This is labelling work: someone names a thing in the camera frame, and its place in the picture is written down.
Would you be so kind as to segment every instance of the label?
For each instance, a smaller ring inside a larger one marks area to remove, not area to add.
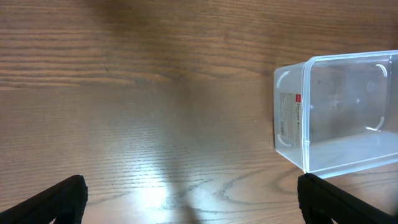
[[[301,143],[301,95],[279,93],[280,135]]]

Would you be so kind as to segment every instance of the clear plastic bin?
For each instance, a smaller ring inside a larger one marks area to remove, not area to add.
[[[278,68],[277,152],[321,178],[398,161],[397,54],[320,56]]]

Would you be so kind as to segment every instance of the red logo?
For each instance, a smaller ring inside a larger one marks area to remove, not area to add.
[[[301,103],[301,95],[300,94],[296,94],[296,102]]]

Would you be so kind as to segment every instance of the wooden surface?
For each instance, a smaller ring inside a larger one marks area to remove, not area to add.
[[[395,0],[0,1],[0,211],[84,175],[83,223],[303,223],[272,75],[398,47]],[[328,179],[394,214],[398,165]]]

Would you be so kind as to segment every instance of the plastic container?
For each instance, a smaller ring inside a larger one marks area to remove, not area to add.
[[[278,68],[277,152],[321,178],[397,162],[397,54],[320,56]]]

